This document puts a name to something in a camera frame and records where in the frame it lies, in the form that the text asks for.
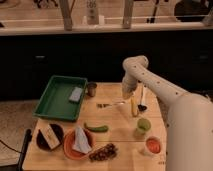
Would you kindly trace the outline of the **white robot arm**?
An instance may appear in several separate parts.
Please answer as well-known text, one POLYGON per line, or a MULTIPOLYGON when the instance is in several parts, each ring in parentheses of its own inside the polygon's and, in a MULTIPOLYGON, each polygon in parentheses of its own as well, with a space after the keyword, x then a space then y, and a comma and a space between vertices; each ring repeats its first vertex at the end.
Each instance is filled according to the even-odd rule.
POLYGON ((123 61, 123 98, 138 82, 168 107, 166 171, 213 171, 213 102, 150 72, 146 56, 123 61))

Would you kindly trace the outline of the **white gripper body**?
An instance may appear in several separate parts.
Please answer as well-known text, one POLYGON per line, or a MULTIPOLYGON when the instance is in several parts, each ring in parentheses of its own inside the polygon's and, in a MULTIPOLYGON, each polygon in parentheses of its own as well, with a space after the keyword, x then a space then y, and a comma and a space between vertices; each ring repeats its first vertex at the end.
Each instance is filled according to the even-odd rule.
POLYGON ((129 99, 137 88, 138 81, 131 76, 124 76, 122 79, 122 97, 129 99))

